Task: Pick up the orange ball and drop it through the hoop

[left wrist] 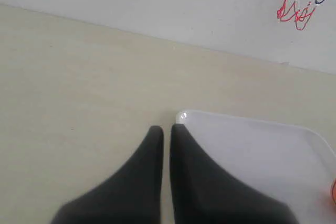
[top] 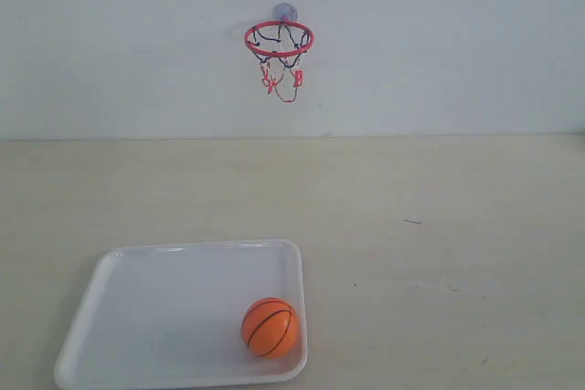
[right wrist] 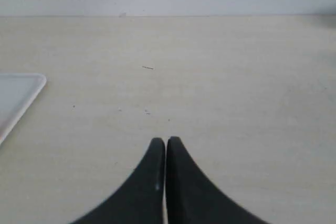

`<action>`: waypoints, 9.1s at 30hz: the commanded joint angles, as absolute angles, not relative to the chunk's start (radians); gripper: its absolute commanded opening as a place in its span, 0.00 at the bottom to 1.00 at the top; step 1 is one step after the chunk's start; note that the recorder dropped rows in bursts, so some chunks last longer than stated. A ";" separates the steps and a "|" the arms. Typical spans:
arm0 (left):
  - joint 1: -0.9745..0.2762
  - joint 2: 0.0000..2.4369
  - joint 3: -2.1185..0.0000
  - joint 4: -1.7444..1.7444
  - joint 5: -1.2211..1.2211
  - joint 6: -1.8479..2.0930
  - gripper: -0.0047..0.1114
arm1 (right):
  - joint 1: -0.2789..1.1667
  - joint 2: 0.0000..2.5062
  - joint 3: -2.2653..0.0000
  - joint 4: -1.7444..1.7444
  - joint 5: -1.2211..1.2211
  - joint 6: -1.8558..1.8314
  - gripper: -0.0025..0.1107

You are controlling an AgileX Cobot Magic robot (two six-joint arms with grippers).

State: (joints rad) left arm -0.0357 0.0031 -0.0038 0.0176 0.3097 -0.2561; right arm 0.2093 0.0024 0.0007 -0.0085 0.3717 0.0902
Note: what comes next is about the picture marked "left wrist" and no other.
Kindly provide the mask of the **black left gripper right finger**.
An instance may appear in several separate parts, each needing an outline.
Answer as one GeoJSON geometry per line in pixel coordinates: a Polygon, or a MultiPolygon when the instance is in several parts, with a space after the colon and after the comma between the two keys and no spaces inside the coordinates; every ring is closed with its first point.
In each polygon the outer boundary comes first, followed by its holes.
{"type": "Polygon", "coordinates": [[[170,182],[175,223],[297,223],[284,203],[222,169],[183,124],[170,140],[170,182]]]}

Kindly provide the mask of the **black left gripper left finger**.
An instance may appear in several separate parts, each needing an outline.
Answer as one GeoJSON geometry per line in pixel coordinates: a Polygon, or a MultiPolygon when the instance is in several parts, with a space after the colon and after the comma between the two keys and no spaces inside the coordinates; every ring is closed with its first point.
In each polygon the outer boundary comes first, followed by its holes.
{"type": "Polygon", "coordinates": [[[160,223],[164,135],[151,126],[118,171],[64,204],[52,223],[160,223]]]}

